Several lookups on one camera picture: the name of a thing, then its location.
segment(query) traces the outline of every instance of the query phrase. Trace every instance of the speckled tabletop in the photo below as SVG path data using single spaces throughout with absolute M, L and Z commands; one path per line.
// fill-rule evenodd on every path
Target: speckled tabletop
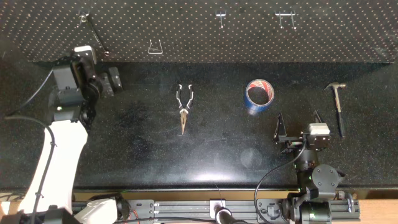
M 124 91 L 99 100 L 97 117 L 81 153 L 76 189 L 253 188 L 271 168 L 292 159 L 272 143 L 278 112 L 288 135 L 313 122 L 318 110 L 332 131 L 321 163 L 348 174 L 340 187 L 398 187 L 397 65 L 363 63 L 118 63 Z M 48 64 L 4 58 L 0 112 L 25 100 L 47 74 Z M 271 107 L 248 115 L 245 86 L 269 81 Z M 346 139 L 338 136 L 331 82 L 346 83 L 340 101 Z M 181 135 L 177 85 L 195 88 L 193 108 Z M 51 80 L 23 114 L 45 119 Z M 40 156 L 41 127 L 0 123 L 0 189 L 26 189 Z M 293 189 L 293 167 L 264 181 L 266 189 Z

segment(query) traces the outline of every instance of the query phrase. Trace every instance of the hammer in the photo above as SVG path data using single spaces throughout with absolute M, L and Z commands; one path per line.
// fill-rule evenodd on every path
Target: hammer
M 342 138 L 345 138 L 346 134 L 345 134 L 345 130 L 344 130 L 343 118 L 341 117 L 340 100 L 338 99 L 337 89 L 346 88 L 346 84 L 344 84 L 344 83 L 339 84 L 337 82 L 334 82 L 334 83 L 331 83 L 328 86 L 326 86 L 325 89 L 327 89 L 329 87 L 332 87 L 333 90 L 335 91 L 335 99 L 336 99 L 336 107 L 337 107 L 337 112 L 338 112 L 338 126 L 340 128 L 340 136 Z

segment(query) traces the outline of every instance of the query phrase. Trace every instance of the hammer head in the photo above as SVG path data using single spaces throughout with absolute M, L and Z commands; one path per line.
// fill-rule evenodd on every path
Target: hammer head
M 331 83 L 331 84 L 329 84 L 328 86 L 326 86 L 325 89 L 327 89 L 327 88 L 329 88 L 329 87 L 332 87 L 333 89 L 337 89 L 337 88 L 346 88 L 346 84 L 345 84 L 345 83 L 339 84 L 339 83 L 337 83 L 337 82 L 334 82 L 334 83 Z

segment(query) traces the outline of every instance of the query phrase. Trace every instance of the pliers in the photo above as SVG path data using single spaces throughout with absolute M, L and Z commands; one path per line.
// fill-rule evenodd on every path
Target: pliers
M 178 109 L 180 110 L 180 115 L 181 115 L 181 130 L 182 130 L 182 134 L 184 134 L 185 124 L 187 123 L 188 110 L 190 109 L 190 107 L 192 105 L 193 91 L 192 91 L 192 85 L 189 85 L 188 89 L 190 90 L 190 98 L 189 98 L 187 105 L 185 107 L 183 107 L 182 103 L 181 103 L 181 99 L 180 99 L 181 89 L 182 89 L 182 85 L 178 85 L 177 100 L 180 105 L 178 107 Z

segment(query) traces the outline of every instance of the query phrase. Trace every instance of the pegboard hook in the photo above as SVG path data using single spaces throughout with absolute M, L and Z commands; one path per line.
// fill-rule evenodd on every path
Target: pegboard hook
M 162 43 L 160 42 L 160 39 L 159 39 L 159 44 L 160 44 L 160 50 L 161 50 L 161 52 L 149 52 L 151 49 L 152 49 L 152 50 L 159 50 L 159 49 L 153 49 L 153 48 L 151 48 L 151 47 L 152 47 L 152 40 L 149 40 L 149 42 L 150 42 L 150 46 L 149 46 L 149 48 L 148 48 L 148 54 L 163 54 L 163 48 L 162 48 Z
M 296 27 L 294 26 L 294 18 L 293 18 L 293 16 L 296 15 L 296 12 L 295 12 L 295 11 L 290 12 L 290 13 L 281 13 L 281 12 L 278 12 L 278 13 L 274 12 L 274 13 L 275 13 L 275 16 L 279 16 L 279 25 L 280 25 L 280 28 L 281 28 L 281 29 L 284 28 L 284 27 L 282 26 L 282 16 L 290 16 L 290 18 L 292 19 L 293 29 L 296 29 Z
M 217 12 L 216 12 L 216 17 L 219 17 L 220 20 L 221 20 L 221 28 L 223 28 L 223 17 L 225 17 L 225 16 L 226 16 L 226 11 L 224 11 L 224 13 L 222 13 L 222 12 L 220 11 L 220 13 L 218 13 L 218 14 L 217 14 Z

